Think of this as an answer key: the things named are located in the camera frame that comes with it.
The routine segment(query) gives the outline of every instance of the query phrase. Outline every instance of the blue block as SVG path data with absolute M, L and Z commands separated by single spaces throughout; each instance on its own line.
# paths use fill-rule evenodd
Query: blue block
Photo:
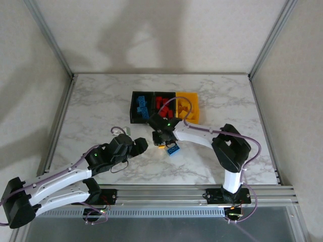
M 139 107 L 146 107 L 145 96 L 138 97 Z
M 142 114 L 142 117 L 144 119 L 149 119 L 149 114 L 148 114 L 148 110 L 146 107 L 142 107 L 141 108 L 141 114 Z
M 178 145 L 175 145 L 172 148 L 167 149 L 166 152 L 169 156 L 171 156 L 171 155 L 174 155 L 179 150 L 180 150 L 180 147 Z

